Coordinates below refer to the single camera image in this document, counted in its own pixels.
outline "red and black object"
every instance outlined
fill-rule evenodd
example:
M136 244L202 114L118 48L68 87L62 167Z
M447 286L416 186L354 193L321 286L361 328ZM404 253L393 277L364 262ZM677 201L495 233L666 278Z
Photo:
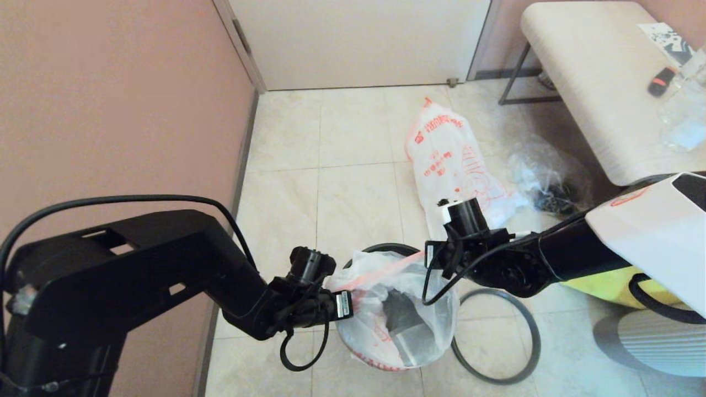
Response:
M669 84L675 75L676 69L671 66L662 69L662 71L652 79L650 86L647 87L647 91L652 94L652 96L661 97L662 94L666 92L666 89L669 88Z

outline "paper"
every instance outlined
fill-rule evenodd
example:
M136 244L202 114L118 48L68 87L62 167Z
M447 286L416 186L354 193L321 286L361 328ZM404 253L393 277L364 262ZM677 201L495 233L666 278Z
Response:
M684 65L693 54L686 40L664 22L638 23L638 27L659 47L677 66Z

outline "yellow component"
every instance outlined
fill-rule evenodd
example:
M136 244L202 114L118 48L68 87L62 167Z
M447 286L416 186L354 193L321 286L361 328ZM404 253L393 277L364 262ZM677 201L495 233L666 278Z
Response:
M562 284L609 302L634 307L636 309L644 309L645 306L635 300L633 294L631 294L628 289L628 283L636 273L642 273L642 271L634 266L630 266L614 271L575 278ZM681 302L679 298L665 290L664 287L654 280L640 283L640 287L642 287L648 295L664 304L676 304Z

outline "metal frame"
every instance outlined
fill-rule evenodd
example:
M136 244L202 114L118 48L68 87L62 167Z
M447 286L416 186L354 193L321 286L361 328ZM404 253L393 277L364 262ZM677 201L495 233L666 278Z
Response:
M510 94L510 90L512 89L513 84L515 83L515 79L517 79L517 75L520 73L520 69L522 68L522 64L525 62L525 58L527 58L527 54L529 54L531 48L532 48L532 46L529 43L527 43L527 45L525 45L525 49L522 51L522 55L520 55L520 60L517 61L517 66L515 66L515 70L513 70L513 75L510 77L510 81L508 81L508 86L505 87L505 92L503 93L503 96L500 97L500 100L498 101L500 106L517 105L517 104L521 104L521 103L559 102L562 100L561 96L508 99L508 94Z

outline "plastic bag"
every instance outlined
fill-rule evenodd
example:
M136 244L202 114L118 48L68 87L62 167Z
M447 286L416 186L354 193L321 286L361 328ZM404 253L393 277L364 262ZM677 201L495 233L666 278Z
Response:
M488 172L468 121L428 98L405 148L414 166L414 180L432 239L448 237L438 209L442 199L476 197L491 229L502 226L520 205L514 193Z
M329 277L331 291L351 290L354 316L336 323L353 355L383 371L404 371L443 355L456 329L458 297L452 288L424 306L424 253L355 252L353 264ZM447 281L432 271L427 297Z
M569 216L592 207L586 168L538 136L518 143L508 166L517 191L539 211Z

